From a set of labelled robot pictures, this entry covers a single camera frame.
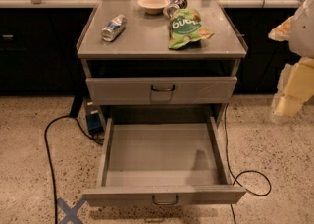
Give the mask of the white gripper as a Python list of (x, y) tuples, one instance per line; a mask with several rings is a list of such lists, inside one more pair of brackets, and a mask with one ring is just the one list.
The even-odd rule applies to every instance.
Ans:
[(284, 65), (273, 97), (271, 120), (285, 123), (314, 96), (314, 0), (305, 0), (294, 16), (273, 28), (268, 37), (289, 41), (290, 50), (302, 57), (294, 65)]

